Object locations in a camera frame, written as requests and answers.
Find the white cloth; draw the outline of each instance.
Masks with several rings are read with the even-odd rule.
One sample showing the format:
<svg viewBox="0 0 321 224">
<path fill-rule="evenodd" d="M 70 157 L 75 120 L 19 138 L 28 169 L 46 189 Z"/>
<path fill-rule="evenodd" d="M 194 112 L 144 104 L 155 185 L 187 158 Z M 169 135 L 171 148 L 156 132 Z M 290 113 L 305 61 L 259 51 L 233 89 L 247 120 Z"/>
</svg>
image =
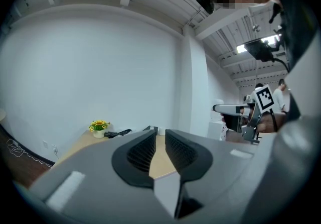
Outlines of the white cloth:
<svg viewBox="0 0 321 224">
<path fill-rule="evenodd" d="M 283 107 L 285 106 L 282 91 L 277 88 L 273 93 L 273 98 L 274 98 L 275 102 L 272 107 L 272 110 L 275 113 L 280 113 L 282 111 Z"/>
<path fill-rule="evenodd" d="M 251 93 L 251 95 L 250 95 L 250 99 L 254 99 L 254 100 L 256 100 L 256 99 L 255 99 L 255 91 L 253 91 L 253 92 Z"/>
</svg>

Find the wooden table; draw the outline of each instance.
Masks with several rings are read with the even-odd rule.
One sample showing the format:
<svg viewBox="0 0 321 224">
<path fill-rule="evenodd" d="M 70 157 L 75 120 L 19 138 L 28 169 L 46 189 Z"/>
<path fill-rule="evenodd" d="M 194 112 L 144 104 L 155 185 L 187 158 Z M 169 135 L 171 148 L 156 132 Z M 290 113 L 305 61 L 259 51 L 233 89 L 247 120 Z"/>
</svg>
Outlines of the wooden table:
<svg viewBox="0 0 321 224">
<path fill-rule="evenodd" d="M 95 138 L 90 131 L 85 131 L 84 134 L 77 140 L 77 142 L 74 143 L 72 148 L 66 154 L 60 157 L 53 167 L 63 162 L 71 155 L 77 153 L 79 150 L 106 140 L 109 139 Z M 165 136 L 156 136 L 156 152 L 150 163 L 149 176 L 157 179 L 173 172 L 176 172 L 176 169 L 165 151 Z"/>
</svg>

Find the wooden floor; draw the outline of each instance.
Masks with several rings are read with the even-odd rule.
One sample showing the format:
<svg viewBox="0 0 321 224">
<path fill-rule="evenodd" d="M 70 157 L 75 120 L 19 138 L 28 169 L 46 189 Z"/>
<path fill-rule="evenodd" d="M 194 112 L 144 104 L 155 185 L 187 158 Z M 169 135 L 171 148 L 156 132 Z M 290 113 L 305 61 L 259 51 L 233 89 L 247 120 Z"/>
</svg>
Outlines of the wooden floor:
<svg viewBox="0 0 321 224">
<path fill-rule="evenodd" d="M 29 188 L 42 173 L 50 168 L 47 165 L 42 165 L 39 162 L 34 161 L 32 158 L 28 157 L 27 154 L 23 154 L 19 158 L 12 155 L 7 148 L 8 139 L 7 135 L 0 130 L 1 157 L 11 171 L 13 180 L 24 187 Z"/>
</svg>

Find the white pillar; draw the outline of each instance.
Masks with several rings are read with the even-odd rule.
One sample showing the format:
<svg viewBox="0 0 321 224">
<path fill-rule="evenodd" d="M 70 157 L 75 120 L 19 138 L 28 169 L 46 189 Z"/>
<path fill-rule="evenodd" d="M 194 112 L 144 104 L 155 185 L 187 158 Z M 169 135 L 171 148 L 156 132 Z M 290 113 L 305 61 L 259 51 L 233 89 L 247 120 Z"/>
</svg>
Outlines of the white pillar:
<svg viewBox="0 0 321 224">
<path fill-rule="evenodd" d="M 210 109 L 205 50 L 191 27 L 183 31 L 179 130 L 206 137 Z"/>
</svg>

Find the electrical socket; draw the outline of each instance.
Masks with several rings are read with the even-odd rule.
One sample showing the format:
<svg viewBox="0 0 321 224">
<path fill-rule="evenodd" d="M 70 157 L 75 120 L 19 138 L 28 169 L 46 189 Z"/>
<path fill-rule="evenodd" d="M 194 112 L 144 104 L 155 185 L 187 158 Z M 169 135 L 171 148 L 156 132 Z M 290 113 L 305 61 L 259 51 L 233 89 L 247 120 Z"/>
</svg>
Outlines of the electrical socket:
<svg viewBox="0 0 321 224">
<path fill-rule="evenodd" d="M 52 148 L 53 148 L 54 152 L 57 154 L 57 153 L 58 153 L 58 148 L 57 148 L 57 146 L 56 146 L 56 145 L 52 145 Z"/>
<path fill-rule="evenodd" d="M 42 142 L 44 143 L 44 148 L 47 148 L 47 149 L 48 149 L 48 143 L 47 143 L 47 141 L 43 140 Z"/>
</svg>

